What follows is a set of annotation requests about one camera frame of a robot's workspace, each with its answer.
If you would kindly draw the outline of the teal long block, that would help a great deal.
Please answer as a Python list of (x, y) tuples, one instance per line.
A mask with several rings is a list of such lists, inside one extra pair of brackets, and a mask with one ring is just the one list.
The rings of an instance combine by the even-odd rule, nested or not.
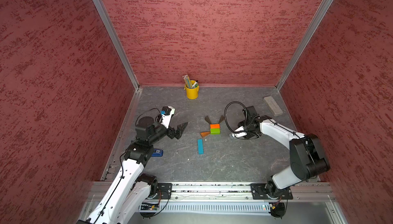
[(198, 153), (199, 154), (204, 154), (203, 140), (202, 139), (198, 139), (197, 140), (197, 144), (198, 144)]

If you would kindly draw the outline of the orange brown triangle block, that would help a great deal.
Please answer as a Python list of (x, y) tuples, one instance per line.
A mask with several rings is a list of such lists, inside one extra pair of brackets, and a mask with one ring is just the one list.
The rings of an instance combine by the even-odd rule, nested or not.
[(200, 135), (202, 138), (204, 138), (204, 137), (210, 135), (210, 132), (201, 132)]

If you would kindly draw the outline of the dark brown triangle block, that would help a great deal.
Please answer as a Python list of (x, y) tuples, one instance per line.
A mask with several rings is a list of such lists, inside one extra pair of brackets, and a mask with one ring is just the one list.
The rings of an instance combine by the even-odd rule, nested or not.
[(218, 124), (221, 124), (224, 120), (225, 120), (225, 117), (223, 115), (221, 115), (221, 117), (220, 117), (220, 119), (218, 121)]

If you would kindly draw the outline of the orange rectangular block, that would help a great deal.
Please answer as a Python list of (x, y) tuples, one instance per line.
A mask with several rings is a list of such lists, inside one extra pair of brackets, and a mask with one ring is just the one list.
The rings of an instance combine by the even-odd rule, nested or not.
[(211, 124), (210, 128), (211, 129), (220, 129), (221, 127), (220, 127), (220, 124)]

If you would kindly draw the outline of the green rectangular block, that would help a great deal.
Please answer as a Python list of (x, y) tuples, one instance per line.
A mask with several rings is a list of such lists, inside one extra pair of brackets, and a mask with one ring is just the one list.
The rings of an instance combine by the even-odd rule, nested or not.
[(219, 135), (220, 133), (221, 133), (221, 130), (219, 128), (211, 128), (210, 129), (211, 135)]

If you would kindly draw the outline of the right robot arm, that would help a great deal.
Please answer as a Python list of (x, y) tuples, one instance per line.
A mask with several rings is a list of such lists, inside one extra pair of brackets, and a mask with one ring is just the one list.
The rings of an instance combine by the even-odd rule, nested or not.
[(268, 116), (261, 116), (254, 106), (244, 108), (243, 114), (245, 119), (238, 124), (235, 137), (269, 136), (290, 153), (290, 166), (268, 178), (264, 192), (270, 198), (279, 198), (291, 186), (330, 170), (330, 163), (316, 135), (296, 132)]

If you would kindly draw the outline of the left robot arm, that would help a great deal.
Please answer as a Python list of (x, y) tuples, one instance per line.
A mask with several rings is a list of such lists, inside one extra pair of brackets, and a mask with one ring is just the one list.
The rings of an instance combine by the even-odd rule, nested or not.
[(97, 207), (78, 224), (127, 224), (142, 203), (158, 192), (155, 176), (143, 170), (154, 153), (154, 144), (164, 137), (180, 139), (188, 123), (173, 128), (172, 115), (143, 117), (135, 125), (135, 141), (127, 148), (121, 168)]

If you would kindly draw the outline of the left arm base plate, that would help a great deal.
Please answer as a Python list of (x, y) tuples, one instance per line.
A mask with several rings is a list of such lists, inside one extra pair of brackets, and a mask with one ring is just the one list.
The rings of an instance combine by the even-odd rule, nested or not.
[(170, 199), (172, 195), (172, 189), (172, 183), (158, 183), (158, 199)]

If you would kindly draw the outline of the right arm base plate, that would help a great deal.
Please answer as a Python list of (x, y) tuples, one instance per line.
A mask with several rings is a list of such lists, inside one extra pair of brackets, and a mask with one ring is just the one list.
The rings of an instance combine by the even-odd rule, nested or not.
[(290, 188), (278, 189), (272, 182), (267, 184), (250, 184), (251, 194), (254, 200), (292, 200)]

